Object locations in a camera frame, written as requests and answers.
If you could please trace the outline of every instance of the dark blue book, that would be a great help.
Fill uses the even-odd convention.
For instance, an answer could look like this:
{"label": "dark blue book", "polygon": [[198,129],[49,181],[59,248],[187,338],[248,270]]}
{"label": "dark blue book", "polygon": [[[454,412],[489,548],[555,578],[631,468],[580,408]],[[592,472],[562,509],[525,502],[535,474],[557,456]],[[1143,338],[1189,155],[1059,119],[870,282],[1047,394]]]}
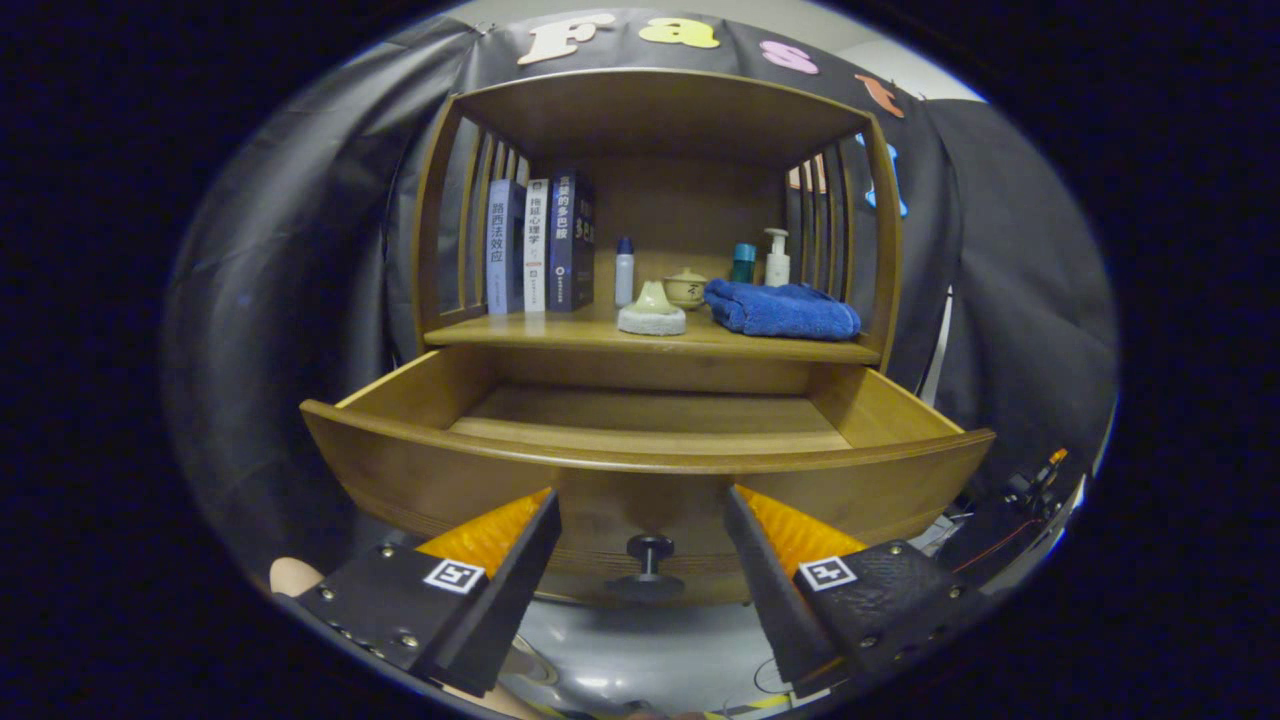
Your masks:
{"label": "dark blue book", "polygon": [[486,297],[490,315],[525,309],[525,188],[516,181],[489,183],[485,233]]}
{"label": "dark blue book", "polygon": [[582,173],[552,176],[547,309],[571,313],[595,296],[595,192]]}

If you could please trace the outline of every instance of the wooden drawer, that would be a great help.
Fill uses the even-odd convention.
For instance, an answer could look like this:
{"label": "wooden drawer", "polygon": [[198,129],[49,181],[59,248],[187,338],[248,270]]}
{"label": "wooden drawer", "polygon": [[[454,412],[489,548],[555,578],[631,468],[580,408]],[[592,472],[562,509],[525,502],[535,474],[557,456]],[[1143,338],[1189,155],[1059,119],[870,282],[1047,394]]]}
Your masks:
{"label": "wooden drawer", "polygon": [[556,487],[539,592],[593,603],[641,532],[675,541],[678,602],[748,600],[721,520],[735,482],[868,543],[913,537],[995,439],[861,365],[468,345],[302,411],[356,503],[410,533]]}

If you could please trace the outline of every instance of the book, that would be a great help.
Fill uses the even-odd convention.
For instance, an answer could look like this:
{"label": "book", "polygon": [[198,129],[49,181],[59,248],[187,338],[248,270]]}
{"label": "book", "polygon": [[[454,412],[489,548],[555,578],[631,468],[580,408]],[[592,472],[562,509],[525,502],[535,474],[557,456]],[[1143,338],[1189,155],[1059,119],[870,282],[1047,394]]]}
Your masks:
{"label": "book", "polygon": [[547,309],[571,313],[595,295],[595,192],[577,170],[552,176]]}
{"label": "book", "polygon": [[547,310],[547,200],[550,178],[529,181],[525,192],[525,313]]}
{"label": "book", "polygon": [[525,309],[525,282],[521,273],[525,254],[524,186],[509,179],[497,179],[489,183],[489,213],[486,217],[485,290],[489,314],[520,313]]}

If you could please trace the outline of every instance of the white pump bottle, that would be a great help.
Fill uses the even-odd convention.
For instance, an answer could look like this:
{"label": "white pump bottle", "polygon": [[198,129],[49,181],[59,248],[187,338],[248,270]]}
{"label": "white pump bottle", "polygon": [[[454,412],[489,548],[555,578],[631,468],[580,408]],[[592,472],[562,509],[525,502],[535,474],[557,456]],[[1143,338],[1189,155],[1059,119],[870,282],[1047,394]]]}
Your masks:
{"label": "white pump bottle", "polygon": [[764,232],[773,236],[773,251],[764,261],[764,284],[778,287],[791,282],[791,258],[786,255],[787,231],[778,228],[764,228]]}

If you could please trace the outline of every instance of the small white bottle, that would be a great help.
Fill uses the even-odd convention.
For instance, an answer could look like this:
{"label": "small white bottle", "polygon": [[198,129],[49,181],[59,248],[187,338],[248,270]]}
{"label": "small white bottle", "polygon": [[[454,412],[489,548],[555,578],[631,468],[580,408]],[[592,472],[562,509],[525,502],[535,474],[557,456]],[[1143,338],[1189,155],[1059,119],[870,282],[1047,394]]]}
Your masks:
{"label": "small white bottle", "polygon": [[791,258],[786,254],[787,231],[778,228],[764,228],[764,232],[773,236],[773,251],[764,260],[764,284],[778,287],[791,282]]}
{"label": "small white bottle", "polygon": [[627,236],[618,240],[613,273],[613,304],[618,307],[631,305],[635,300],[636,258]]}

